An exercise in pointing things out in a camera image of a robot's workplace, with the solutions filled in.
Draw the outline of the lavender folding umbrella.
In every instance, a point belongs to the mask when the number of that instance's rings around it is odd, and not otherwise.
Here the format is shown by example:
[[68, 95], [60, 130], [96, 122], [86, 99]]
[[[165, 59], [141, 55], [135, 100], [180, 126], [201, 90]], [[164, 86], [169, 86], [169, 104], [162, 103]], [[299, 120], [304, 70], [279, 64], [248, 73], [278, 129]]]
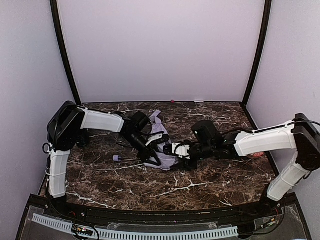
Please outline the lavender folding umbrella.
[[177, 157], [165, 153], [165, 146], [172, 142], [159, 118], [160, 113], [160, 110], [155, 110], [151, 116], [147, 116], [137, 111], [125, 120], [119, 135], [137, 151], [137, 159], [146, 167], [169, 171], [178, 160]]

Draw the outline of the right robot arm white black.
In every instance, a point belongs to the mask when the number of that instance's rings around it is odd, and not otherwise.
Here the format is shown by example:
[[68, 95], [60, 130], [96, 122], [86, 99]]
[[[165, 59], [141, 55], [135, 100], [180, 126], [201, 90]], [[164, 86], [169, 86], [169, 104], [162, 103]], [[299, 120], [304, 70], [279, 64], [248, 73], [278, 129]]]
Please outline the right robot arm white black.
[[235, 159], [275, 150], [295, 150], [292, 160], [266, 189], [266, 198], [278, 202], [301, 179], [320, 167], [320, 133], [316, 125], [303, 113], [297, 113], [294, 119], [273, 127], [220, 133], [212, 121], [202, 120], [192, 126], [197, 142], [174, 143], [172, 153], [193, 167], [197, 161], [211, 157]]

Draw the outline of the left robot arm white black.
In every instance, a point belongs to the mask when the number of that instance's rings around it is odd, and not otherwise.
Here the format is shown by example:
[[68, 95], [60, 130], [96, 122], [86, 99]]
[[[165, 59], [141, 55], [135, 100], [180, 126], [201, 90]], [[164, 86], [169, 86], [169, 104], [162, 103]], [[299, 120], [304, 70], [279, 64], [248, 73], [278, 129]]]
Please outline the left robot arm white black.
[[143, 129], [150, 119], [141, 111], [126, 116], [120, 111], [103, 112], [66, 101], [47, 125], [48, 154], [46, 175], [47, 191], [54, 198], [66, 194], [67, 162], [71, 149], [88, 144], [87, 130], [101, 130], [117, 133], [138, 151], [138, 159], [143, 163], [160, 166], [154, 142], [161, 139], [162, 132], [146, 134]]

